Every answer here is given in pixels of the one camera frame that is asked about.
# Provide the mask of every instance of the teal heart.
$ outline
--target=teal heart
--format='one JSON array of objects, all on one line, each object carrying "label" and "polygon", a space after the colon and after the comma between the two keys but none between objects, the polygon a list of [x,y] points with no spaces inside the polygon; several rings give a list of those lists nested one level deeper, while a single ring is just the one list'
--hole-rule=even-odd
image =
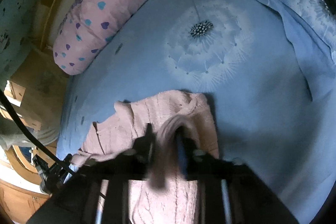
[{"label": "teal heart", "polygon": [[86,25],[88,25],[88,26],[90,26],[90,25],[91,25],[91,23],[92,23],[92,22],[91,22],[91,20],[89,20],[89,19],[85,19],[85,21],[84,21],[84,22],[85,22],[85,24],[86,24]]},{"label": "teal heart", "polygon": [[105,41],[107,43],[110,43],[112,41],[112,39],[113,39],[113,36],[110,36],[110,37],[105,38]]},{"label": "teal heart", "polygon": [[106,3],[103,1],[98,2],[98,8],[103,10],[105,8]]}]

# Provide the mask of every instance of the purple heart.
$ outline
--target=purple heart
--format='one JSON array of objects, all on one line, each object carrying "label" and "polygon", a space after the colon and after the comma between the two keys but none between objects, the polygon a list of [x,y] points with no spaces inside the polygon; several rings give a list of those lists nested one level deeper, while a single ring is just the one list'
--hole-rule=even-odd
[{"label": "purple heart", "polygon": [[110,22],[103,22],[101,23],[101,27],[104,29],[104,30],[107,30],[108,26],[110,25]]}]

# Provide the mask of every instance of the pillowcase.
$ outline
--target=pillowcase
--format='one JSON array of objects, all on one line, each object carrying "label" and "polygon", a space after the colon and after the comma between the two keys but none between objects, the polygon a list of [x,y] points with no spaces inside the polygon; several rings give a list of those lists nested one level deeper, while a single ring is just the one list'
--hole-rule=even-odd
[{"label": "pillowcase", "polygon": [[85,71],[145,1],[77,0],[54,43],[55,63],[69,75]]}]

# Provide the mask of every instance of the blue bed sheet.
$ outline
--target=blue bed sheet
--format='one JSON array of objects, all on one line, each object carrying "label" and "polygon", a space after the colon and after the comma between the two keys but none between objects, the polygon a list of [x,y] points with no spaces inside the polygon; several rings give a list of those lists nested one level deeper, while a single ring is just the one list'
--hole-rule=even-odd
[{"label": "blue bed sheet", "polygon": [[[205,21],[212,30],[193,38]],[[283,0],[149,0],[70,78],[57,155],[75,153],[117,100],[203,92],[221,157],[247,162],[309,223],[336,179],[332,45],[314,33]]]}]

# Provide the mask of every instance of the bed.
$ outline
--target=bed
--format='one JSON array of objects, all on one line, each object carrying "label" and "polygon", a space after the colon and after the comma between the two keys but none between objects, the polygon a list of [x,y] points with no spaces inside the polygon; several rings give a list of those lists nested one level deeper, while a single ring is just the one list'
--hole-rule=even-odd
[{"label": "bed", "polygon": [[[73,1],[50,2],[41,48],[52,46]],[[76,153],[117,100],[203,92],[221,157],[247,162],[309,223],[336,179],[334,23],[315,26],[321,17],[311,0],[148,0],[84,73],[69,78],[57,156]],[[199,24],[213,29],[206,39]]]}]

